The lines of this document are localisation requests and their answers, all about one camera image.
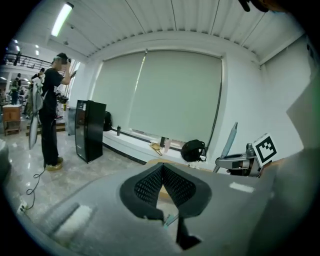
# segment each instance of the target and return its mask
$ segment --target black bag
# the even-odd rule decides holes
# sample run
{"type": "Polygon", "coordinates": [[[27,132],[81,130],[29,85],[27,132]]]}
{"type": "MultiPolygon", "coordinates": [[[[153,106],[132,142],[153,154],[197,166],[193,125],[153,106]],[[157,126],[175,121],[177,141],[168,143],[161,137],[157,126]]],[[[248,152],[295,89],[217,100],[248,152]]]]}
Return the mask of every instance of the black bag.
{"type": "Polygon", "coordinates": [[[183,145],[181,149],[181,156],[187,162],[206,161],[207,151],[206,151],[205,143],[198,139],[190,140],[189,142],[183,145]],[[205,155],[205,160],[202,160],[200,158],[203,151],[205,155]]]}
{"type": "Polygon", "coordinates": [[[110,131],[111,128],[112,128],[111,114],[110,112],[106,111],[104,115],[103,131],[104,132],[110,131]]]}

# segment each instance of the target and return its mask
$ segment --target ceiling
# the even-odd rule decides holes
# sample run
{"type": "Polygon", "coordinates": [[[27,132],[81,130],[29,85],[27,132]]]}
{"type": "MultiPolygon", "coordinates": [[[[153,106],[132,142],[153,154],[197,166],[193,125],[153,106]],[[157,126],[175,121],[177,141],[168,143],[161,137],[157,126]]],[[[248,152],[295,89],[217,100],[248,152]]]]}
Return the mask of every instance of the ceiling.
{"type": "Polygon", "coordinates": [[[45,0],[17,34],[32,44],[56,43],[90,57],[109,45],[141,34],[190,31],[220,37],[255,53],[260,64],[304,32],[286,13],[263,13],[238,0],[69,0],[74,8],[58,37],[50,35],[65,3],[45,0]]]}

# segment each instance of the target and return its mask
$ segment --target window sill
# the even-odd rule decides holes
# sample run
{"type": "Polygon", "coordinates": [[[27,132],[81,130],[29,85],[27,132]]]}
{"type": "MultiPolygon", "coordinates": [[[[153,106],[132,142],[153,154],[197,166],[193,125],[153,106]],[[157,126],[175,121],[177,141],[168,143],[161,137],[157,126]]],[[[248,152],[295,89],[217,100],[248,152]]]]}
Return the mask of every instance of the window sill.
{"type": "MultiPolygon", "coordinates": [[[[163,156],[160,156],[149,146],[149,142],[130,137],[123,133],[117,136],[117,132],[113,130],[103,132],[103,143],[143,162],[148,162],[154,159],[165,159],[179,164],[189,164],[189,162],[182,158],[180,151],[169,149],[168,152],[164,154],[162,149],[161,153],[163,156]]],[[[215,164],[208,161],[196,162],[196,165],[199,168],[209,170],[213,170],[215,168],[215,164]]]]}
{"type": "MultiPolygon", "coordinates": [[[[111,129],[112,129],[112,131],[117,132],[117,129],[115,127],[112,127],[111,129]]],[[[140,133],[137,133],[137,132],[134,132],[134,131],[120,131],[120,134],[129,136],[129,137],[132,137],[132,138],[135,138],[137,140],[144,141],[144,142],[147,142],[147,143],[158,143],[158,144],[160,144],[160,141],[161,141],[161,137],[154,138],[154,137],[150,137],[150,136],[147,136],[147,135],[144,135],[144,134],[140,134],[140,133]]],[[[170,149],[180,152],[182,147],[179,147],[178,145],[174,144],[174,142],[171,142],[170,149]]]]}

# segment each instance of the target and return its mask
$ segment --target shoe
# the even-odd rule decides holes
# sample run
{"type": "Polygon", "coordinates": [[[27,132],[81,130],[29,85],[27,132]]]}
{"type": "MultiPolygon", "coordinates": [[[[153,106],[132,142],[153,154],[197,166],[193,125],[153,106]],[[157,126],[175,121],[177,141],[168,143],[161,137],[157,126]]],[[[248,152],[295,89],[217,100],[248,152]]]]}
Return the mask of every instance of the shoe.
{"type": "Polygon", "coordinates": [[[56,165],[47,164],[45,168],[49,172],[50,171],[58,171],[58,170],[60,170],[62,168],[62,163],[57,163],[56,165]]]}
{"type": "Polygon", "coordinates": [[[58,156],[58,164],[61,164],[64,161],[64,159],[62,157],[58,156]]]}

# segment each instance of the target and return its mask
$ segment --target vr headset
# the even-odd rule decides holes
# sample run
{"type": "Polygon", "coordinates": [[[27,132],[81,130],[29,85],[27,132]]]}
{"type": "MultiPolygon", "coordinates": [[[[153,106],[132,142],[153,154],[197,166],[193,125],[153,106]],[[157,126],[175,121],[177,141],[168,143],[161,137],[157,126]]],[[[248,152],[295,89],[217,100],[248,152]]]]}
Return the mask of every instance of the vr headset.
{"type": "Polygon", "coordinates": [[[68,62],[71,62],[71,59],[63,52],[59,53],[57,57],[61,58],[61,64],[66,65],[68,62]]]}

